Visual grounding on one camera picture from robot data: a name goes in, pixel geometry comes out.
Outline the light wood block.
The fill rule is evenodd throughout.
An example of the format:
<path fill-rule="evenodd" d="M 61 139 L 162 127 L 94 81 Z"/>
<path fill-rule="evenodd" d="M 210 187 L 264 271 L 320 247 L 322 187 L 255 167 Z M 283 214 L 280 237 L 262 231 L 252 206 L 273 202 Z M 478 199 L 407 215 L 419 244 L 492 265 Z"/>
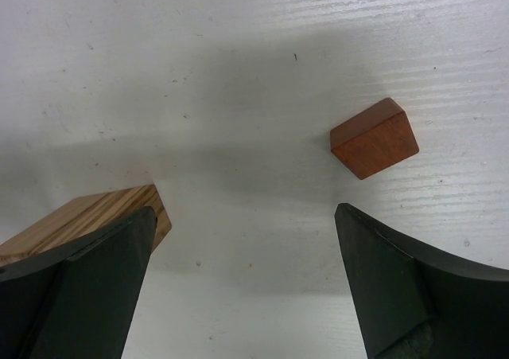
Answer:
<path fill-rule="evenodd" d="M 1 244 L 1 268 L 84 236 L 143 207 L 154 210 L 156 248 L 172 228 L 154 184 L 78 197 Z"/>

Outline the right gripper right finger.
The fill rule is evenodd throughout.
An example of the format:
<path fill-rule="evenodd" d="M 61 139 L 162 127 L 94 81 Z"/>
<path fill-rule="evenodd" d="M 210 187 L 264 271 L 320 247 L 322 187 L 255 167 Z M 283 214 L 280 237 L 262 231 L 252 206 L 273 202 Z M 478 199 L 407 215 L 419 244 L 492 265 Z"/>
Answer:
<path fill-rule="evenodd" d="M 506 358 L 508 271 L 398 232 L 356 207 L 335 213 L 369 358 Z"/>

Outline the small red-brown wood block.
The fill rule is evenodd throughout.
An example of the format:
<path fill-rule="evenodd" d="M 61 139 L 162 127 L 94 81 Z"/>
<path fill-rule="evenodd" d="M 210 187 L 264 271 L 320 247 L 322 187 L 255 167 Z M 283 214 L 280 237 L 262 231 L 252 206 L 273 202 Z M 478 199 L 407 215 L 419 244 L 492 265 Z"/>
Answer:
<path fill-rule="evenodd" d="M 359 180 L 419 152 L 405 111 L 385 98 L 330 130 L 332 154 Z"/>

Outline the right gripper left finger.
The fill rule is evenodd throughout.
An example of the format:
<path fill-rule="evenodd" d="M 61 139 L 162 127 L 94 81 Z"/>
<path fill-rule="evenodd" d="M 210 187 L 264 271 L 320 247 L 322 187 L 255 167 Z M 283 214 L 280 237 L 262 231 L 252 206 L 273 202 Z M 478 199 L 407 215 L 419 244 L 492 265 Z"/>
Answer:
<path fill-rule="evenodd" d="M 153 248 L 143 207 L 1 268 L 3 358 L 120 358 Z"/>

